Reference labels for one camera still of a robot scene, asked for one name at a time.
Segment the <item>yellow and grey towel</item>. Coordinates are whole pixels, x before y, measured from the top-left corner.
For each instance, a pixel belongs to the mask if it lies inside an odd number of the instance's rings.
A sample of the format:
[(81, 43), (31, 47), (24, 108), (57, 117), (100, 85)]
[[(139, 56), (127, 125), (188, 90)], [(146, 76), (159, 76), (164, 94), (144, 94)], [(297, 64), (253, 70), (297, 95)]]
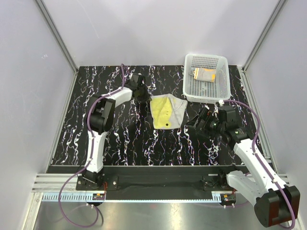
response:
[(170, 130), (181, 127), (188, 101), (171, 94), (152, 96), (150, 110), (155, 129)]

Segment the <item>orange towel with grey pattern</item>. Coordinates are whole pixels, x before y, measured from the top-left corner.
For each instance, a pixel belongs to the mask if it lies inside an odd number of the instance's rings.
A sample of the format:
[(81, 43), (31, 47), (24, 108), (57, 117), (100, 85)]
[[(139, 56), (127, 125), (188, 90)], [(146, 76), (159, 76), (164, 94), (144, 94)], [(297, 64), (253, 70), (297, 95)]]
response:
[(214, 82), (215, 77), (215, 69), (195, 68), (193, 72), (193, 78), (197, 81)]

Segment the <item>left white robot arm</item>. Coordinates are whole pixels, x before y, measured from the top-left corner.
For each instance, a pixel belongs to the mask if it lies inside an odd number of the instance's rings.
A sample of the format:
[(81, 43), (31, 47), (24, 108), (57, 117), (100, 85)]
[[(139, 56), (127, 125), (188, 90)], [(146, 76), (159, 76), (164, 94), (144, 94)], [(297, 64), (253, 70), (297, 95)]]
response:
[(139, 103), (146, 103), (150, 100), (145, 77), (141, 74), (133, 73), (125, 80), (122, 87), (107, 94), (95, 94), (89, 99), (89, 109), (85, 118), (88, 151), (82, 177), (94, 190), (100, 189), (104, 183), (104, 144), (114, 123), (115, 109), (132, 99)]

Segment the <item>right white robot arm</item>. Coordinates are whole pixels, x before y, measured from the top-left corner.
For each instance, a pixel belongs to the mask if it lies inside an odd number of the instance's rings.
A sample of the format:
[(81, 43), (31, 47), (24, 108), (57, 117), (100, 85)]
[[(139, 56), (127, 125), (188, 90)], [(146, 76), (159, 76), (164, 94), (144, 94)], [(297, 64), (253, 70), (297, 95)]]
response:
[(300, 192), (289, 186), (267, 163), (256, 148), (254, 136), (240, 125), (234, 107), (221, 105), (216, 113), (206, 107), (188, 123), (196, 132), (207, 138), (220, 136), (223, 142), (245, 164), (252, 179), (235, 170), (218, 177), (224, 190), (233, 188), (254, 207), (258, 221), (264, 227), (291, 222), (293, 229), (298, 216)]

